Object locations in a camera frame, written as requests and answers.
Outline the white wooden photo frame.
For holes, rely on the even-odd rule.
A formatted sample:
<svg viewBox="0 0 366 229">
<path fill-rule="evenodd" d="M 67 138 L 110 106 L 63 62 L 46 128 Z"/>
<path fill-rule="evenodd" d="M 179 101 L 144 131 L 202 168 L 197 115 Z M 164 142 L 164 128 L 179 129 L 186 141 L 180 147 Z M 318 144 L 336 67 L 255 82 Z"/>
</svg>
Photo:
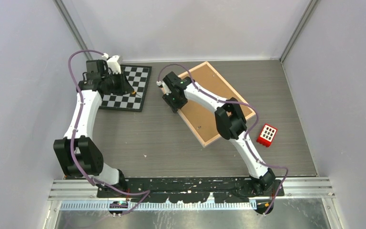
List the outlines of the white wooden photo frame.
<svg viewBox="0 0 366 229">
<path fill-rule="evenodd" d="M 160 73 L 157 86 L 163 100 L 190 128 L 203 147 L 219 138 L 229 139 L 236 126 L 257 113 L 209 63 L 184 73 Z"/>
</svg>

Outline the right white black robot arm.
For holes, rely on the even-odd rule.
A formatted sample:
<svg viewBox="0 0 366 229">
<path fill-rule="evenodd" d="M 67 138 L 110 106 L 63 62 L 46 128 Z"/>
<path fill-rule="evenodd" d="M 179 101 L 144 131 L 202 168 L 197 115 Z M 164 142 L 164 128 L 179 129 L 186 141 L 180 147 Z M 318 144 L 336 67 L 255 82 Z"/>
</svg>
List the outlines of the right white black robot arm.
<svg viewBox="0 0 366 229">
<path fill-rule="evenodd" d="M 163 89 L 163 100 L 174 113 L 188 101 L 194 101 L 212 112 L 218 134 L 234 145 L 245 162 L 254 192 L 265 196 L 272 190 L 276 176 L 261 159 L 248 135 L 247 120 L 241 109 L 242 102 L 233 97 L 228 99 L 218 96 L 200 86 L 192 77 L 181 79 L 174 72 L 170 72 L 156 84 Z"/>
</svg>

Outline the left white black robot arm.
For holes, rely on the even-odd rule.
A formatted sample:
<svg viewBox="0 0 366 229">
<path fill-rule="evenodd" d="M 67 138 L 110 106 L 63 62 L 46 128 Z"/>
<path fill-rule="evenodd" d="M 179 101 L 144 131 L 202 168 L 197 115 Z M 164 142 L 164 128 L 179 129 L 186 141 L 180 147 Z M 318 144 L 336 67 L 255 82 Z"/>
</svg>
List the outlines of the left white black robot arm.
<svg viewBox="0 0 366 229">
<path fill-rule="evenodd" d="M 95 118 L 105 95 L 132 94 L 135 90 L 121 69 L 118 55 L 86 62 L 86 72 L 78 82 L 77 103 L 71 124 L 53 149 L 63 173 L 67 177 L 84 177 L 93 185 L 108 184 L 109 192 L 120 198 L 127 185 L 121 170 L 112 168 L 92 139 Z"/>
</svg>

